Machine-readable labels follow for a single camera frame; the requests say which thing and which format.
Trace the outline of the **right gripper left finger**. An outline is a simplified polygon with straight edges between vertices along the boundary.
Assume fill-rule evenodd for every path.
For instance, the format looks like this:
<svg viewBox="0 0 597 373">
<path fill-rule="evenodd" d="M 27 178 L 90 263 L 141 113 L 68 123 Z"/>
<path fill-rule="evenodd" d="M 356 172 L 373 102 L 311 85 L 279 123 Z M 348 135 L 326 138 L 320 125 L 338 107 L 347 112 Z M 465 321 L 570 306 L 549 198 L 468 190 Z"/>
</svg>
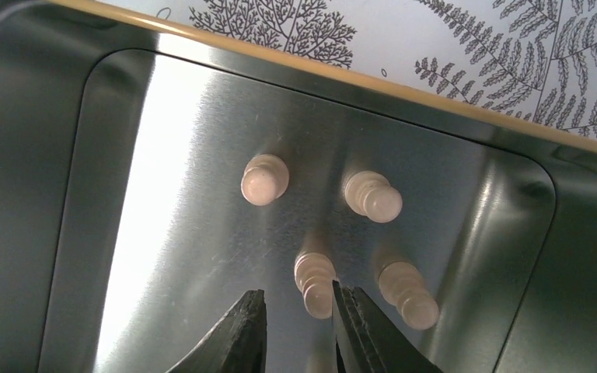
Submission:
<svg viewBox="0 0 597 373">
<path fill-rule="evenodd" d="M 264 291 L 249 290 L 170 372 L 264 372 L 267 307 Z"/>
</svg>

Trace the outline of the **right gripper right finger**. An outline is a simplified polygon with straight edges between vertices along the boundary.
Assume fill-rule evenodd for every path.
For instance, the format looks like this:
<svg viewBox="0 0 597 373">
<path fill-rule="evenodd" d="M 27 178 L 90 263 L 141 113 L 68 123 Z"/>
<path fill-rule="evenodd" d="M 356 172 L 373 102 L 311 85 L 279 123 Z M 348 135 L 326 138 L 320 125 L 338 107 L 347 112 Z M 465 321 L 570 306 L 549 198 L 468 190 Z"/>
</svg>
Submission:
<svg viewBox="0 0 597 373">
<path fill-rule="evenodd" d="M 333 281 L 338 372 L 440 372 L 360 287 Z"/>
</svg>

